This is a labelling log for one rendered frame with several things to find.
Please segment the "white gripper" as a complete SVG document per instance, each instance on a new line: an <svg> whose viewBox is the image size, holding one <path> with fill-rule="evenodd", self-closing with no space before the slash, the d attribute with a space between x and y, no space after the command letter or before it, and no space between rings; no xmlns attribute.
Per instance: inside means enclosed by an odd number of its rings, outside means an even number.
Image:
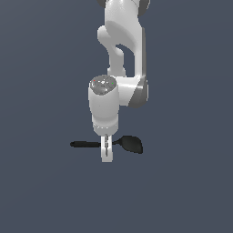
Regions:
<svg viewBox="0 0 233 233"><path fill-rule="evenodd" d="M118 123L111 127L101 127L93 124L94 131L101 136L101 158L103 162L113 161L112 135L118 131Z"/></svg>

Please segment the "black spoon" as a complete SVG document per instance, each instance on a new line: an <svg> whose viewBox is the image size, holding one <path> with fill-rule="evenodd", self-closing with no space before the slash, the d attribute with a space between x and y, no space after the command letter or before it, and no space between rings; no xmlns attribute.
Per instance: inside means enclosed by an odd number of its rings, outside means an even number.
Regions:
<svg viewBox="0 0 233 233"><path fill-rule="evenodd" d="M126 151L142 154L143 146L138 137L122 136L117 141L113 142L113 145L120 145ZM70 143L71 147L100 147L99 142L86 142L86 141L73 141Z"/></svg>

